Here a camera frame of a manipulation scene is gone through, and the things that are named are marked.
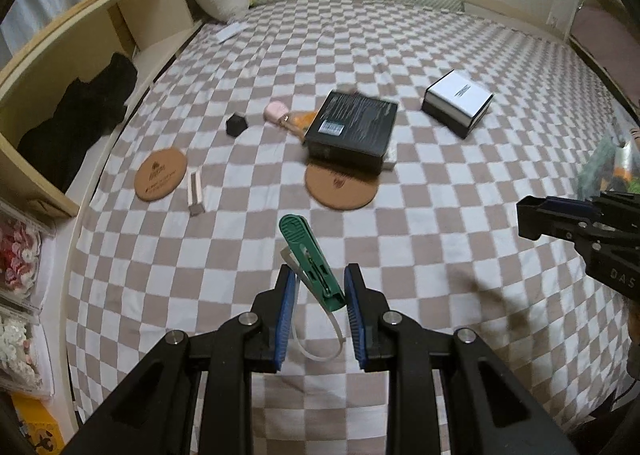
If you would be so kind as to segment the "white dotted small box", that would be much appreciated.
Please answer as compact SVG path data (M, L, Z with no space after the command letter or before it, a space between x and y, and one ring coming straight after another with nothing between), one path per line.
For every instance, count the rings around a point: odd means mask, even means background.
M200 169L191 171L188 176L188 208L191 216L197 216L206 211Z

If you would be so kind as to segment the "clear plastic storage bin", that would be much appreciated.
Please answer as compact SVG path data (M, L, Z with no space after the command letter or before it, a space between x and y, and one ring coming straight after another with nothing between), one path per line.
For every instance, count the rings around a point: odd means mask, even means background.
M578 199L601 192L639 194L639 127L615 116L577 175Z

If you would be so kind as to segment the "pink blanket in alcove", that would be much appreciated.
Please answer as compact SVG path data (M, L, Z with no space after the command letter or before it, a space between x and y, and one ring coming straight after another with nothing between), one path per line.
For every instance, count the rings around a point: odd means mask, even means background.
M595 6L577 11L570 34L635 100L639 97L639 42L613 15Z

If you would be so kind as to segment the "black product box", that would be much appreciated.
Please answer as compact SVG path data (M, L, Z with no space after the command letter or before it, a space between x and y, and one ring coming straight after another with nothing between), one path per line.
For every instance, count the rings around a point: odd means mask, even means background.
M332 91L305 134L308 157L378 175L398 104L360 93Z

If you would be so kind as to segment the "round cork coaster centre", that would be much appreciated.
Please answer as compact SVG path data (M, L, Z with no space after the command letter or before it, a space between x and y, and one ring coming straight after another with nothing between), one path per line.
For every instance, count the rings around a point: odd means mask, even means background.
M305 171L309 195L333 210L360 209L374 199L380 182L375 175L358 173L326 164L310 162Z

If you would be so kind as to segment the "white dress doll box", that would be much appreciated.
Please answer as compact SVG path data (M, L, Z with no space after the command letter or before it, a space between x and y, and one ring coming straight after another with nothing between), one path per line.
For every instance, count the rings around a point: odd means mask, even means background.
M47 338L35 316L1 308L1 389L38 400L54 393Z

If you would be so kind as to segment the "white card on bed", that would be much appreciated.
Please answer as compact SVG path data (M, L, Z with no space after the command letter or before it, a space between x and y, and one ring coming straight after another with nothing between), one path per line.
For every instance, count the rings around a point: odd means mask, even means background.
M237 36L239 33L241 33L245 29L246 29L245 22L232 22L228 26L225 26L224 28L216 32L215 34L216 41L218 43L227 41Z

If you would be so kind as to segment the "round cork coaster left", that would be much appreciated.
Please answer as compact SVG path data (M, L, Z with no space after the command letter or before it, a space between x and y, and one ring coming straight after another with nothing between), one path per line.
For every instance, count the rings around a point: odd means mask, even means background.
M147 202L160 200L172 193L186 174L186 155L169 147L151 152L134 176L134 191Z

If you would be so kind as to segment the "yellow box on floor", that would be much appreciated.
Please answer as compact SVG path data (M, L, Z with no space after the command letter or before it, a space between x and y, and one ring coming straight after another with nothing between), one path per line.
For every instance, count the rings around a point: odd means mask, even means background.
M19 393L10 394L21 431L37 454L56 455L62 452L65 442L58 422L41 401Z

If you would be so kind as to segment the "red dress doll box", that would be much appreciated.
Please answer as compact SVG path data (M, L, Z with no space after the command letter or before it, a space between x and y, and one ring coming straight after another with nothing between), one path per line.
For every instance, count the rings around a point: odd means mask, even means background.
M55 228L1 201L1 296L39 313L51 282Z

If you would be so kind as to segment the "black cube charger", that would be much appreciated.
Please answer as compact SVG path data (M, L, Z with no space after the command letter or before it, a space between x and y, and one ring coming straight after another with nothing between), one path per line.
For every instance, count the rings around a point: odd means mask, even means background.
M248 128L246 117L238 112L231 115L226 121L226 133L237 138Z

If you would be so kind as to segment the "round cork coaster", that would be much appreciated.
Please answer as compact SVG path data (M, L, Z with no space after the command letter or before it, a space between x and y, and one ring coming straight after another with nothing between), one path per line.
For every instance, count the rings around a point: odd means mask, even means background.
M134 191L147 202L160 200L172 193L186 174L186 155L169 147L151 152L134 176Z
M305 171L309 195L333 210L360 209L374 199L380 182L375 175L358 173L326 164L310 162Z

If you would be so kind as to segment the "white black Chanel box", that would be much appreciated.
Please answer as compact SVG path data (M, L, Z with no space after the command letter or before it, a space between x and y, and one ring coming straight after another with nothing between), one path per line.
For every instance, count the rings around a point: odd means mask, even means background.
M465 140L494 99L484 86L458 70L450 70L425 91L422 110Z

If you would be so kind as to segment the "wooden bedside shelf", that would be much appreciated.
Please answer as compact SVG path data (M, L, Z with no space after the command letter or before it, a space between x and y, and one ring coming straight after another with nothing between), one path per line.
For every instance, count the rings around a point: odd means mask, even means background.
M24 158L18 143L54 116L65 93L88 84L116 60L137 71L122 115L129 120L200 27L188 0L83 0L37 33L1 71L2 197L42 222L75 218L124 127L116 124L89 148L65 188Z

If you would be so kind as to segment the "white flat box under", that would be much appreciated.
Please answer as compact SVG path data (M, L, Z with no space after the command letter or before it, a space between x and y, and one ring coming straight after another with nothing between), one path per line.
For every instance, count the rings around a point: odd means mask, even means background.
M384 171L392 171L397 163L397 143L394 140L390 140L390 144L388 144L386 148L386 152L383 157L383 167Z

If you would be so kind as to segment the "checkered bed sheet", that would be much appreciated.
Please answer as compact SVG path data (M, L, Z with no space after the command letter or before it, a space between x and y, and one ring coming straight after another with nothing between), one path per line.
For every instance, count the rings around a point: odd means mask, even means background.
M518 236L570 197L620 106L568 46L468 14L297 1L204 27L117 139L82 219L66 345L87 419L171 329L276 280L282 216L423 326L477 331L564 428L628 387L627 313L572 245Z

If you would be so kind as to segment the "black clothes on shelf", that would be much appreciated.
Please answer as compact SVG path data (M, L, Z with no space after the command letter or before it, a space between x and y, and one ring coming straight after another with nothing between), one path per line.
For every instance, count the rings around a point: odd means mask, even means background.
M27 131L17 152L61 192L73 183L86 154L121 124L134 92L137 68L122 53L89 82L75 79L51 118Z

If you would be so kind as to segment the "green white clip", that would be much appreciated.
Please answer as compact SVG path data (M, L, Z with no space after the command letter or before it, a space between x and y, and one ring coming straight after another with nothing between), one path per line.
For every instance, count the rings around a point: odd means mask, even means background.
M346 307L345 293L338 285L329 263L303 215L292 213L283 215L279 221L279 230L286 242L286 247L280 251L280 255L297 279L295 292L298 293L299 284L303 284L308 293L314 296L332 325L337 340L337 349L328 357L320 357L320 355L308 351L298 337L295 324L292 324L292 337L306 359L317 363L328 363L338 357L344 349L345 336L334 313Z

